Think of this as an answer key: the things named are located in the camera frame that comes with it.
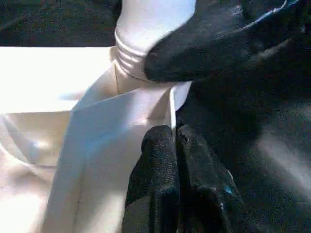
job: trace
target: black rubber glove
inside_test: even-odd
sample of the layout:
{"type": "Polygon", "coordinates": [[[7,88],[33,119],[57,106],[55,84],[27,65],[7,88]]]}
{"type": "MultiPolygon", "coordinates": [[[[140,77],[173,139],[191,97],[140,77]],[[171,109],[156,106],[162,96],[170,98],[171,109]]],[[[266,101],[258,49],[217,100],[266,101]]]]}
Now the black rubber glove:
{"type": "Polygon", "coordinates": [[[205,140],[185,125],[176,144],[177,154],[167,126],[146,133],[130,176],[122,232],[259,232],[230,172],[205,140]]]}
{"type": "Polygon", "coordinates": [[[184,125],[176,141],[184,232],[259,232],[232,175],[203,137],[184,125]]]}
{"type": "Polygon", "coordinates": [[[259,54],[301,34],[309,8],[309,0],[215,1],[151,49],[146,76],[171,82],[240,72],[250,59],[257,63],[259,54]]]}
{"type": "Polygon", "coordinates": [[[171,129],[168,126],[150,129],[141,151],[130,176],[122,232],[176,232],[179,180],[171,129]]]}

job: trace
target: gloved hand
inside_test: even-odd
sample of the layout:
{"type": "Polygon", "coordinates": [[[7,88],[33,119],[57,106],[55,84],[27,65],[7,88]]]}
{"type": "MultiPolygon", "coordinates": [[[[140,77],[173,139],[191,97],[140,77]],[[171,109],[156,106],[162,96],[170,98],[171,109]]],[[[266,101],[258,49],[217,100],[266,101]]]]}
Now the gloved hand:
{"type": "Polygon", "coordinates": [[[122,232],[257,233],[230,172],[185,125],[176,145],[167,126],[150,129],[133,169],[122,232]]]}
{"type": "Polygon", "coordinates": [[[308,187],[291,182],[307,168],[297,166],[293,174],[285,161],[291,156],[304,161],[304,153],[310,152],[305,142],[310,136],[304,133],[310,121],[294,120],[310,99],[310,1],[287,1],[286,8],[266,15],[282,1],[267,8],[264,0],[250,1],[253,7],[222,2],[199,9],[157,43],[147,56],[145,73],[158,82],[194,80],[177,112],[177,124],[202,133],[234,174],[248,210],[261,226],[271,232],[308,232],[310,213],[301,203],[310,196],[298,195],[308,187]],[[272,149],[261,141],[269,135],[262,132],[267,126],[277,132],[274,141],[287,141],[286,149],[282,143],[272,143],[272,149]]]}
{"type": "Polygon", "coordinates": [[[206,5],[150,50],[145,61],[149,80],[219,78],[256,66],[274,53],[272,48],[302,34],[310,9],[309,0],[218,0],[206,5]]]}

